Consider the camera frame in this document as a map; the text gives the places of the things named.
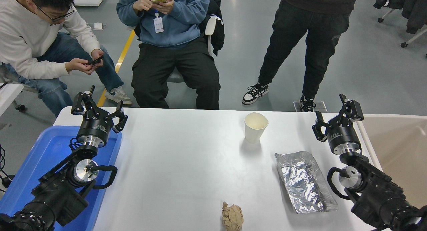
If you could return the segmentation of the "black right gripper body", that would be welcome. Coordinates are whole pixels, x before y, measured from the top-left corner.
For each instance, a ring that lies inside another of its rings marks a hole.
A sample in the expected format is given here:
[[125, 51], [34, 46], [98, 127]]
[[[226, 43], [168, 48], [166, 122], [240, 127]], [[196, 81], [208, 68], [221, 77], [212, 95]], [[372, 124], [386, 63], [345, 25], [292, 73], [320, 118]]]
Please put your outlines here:
[[331, 151], [357, 151], [361, 149], [360, 140], [354, 130], [353, 120], [339, 122], [329, 120], [327, 140]]

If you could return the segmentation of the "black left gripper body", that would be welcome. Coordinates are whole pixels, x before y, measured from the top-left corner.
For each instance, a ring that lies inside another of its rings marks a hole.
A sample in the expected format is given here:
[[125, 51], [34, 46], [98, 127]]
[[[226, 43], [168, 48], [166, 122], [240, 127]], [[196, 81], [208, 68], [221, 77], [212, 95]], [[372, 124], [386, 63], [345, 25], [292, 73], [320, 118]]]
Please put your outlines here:
[[80, 130], [77, 134], [77, 139], [81, 140], [86, 136], [95, 136], [101, 140], [108, 140], [109, 133], [112, 127], [112, 120], [106, 119], [109, 115], [108, 111], [105, 110], [87, 110], [83, 117]]

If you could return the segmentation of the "black-phone person's right hand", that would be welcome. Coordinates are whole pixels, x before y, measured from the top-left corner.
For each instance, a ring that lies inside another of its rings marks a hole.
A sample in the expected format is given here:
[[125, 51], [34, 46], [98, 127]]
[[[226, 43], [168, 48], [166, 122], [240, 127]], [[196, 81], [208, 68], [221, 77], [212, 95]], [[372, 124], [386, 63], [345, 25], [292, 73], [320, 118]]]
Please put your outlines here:
[[87, 60], [80, 59], [80, 58], [74, 58], [71, 61], [66, 62], [65, 68], [68, 73], [70, 73], [73, 70], [78, 70], [87, 75], [90, 75], [95, 71], [94, 65], [90, 65], [88, 64]]

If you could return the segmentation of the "black-phone person's left hand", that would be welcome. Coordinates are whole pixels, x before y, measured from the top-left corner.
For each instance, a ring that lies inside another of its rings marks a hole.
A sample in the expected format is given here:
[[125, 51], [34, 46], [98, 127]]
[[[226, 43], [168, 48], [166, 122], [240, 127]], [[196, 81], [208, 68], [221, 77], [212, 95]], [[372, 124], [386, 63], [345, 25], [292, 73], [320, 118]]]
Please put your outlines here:
[[[100, 50], [100, 49], [94, 49], [91, 52], [91, 57], [92, 57], [93, 60], [96, 60], [96, 59], [98, 59], [99, 57], [101, 57], [103, 55], [104, 55], [104, 52], [102, 50]], [[96, 63], [96, 64], [92, 65], [92, 68], [96, 69], [98, 67], [101, 67], [102, 65], [103, 65], [103, 58], [100, 59], [99, 63]]]

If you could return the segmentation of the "gold-phone person's right hand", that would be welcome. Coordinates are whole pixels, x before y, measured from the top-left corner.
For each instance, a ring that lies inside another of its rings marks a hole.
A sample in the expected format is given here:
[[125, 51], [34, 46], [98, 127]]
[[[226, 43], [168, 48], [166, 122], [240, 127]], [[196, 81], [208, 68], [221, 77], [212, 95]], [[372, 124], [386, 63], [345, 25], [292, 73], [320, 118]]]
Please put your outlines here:
[[153, 4], [152, 0], [137, 0], [132, 4], [133, 11], [137, 15], [142, 11], [149, 11], [152, 7], [157, 8], [157, 5]]

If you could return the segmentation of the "gold-phone person's left hand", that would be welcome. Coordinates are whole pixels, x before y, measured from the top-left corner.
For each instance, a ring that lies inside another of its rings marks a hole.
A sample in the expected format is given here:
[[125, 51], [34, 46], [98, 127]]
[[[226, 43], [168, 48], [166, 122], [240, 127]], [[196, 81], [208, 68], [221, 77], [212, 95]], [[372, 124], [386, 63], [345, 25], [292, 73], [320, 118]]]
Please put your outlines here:
[[151, 6], [162, 14], [169, 14], [175, 6], [175, 0], [163, 0], [163, 2], [151, 0]]

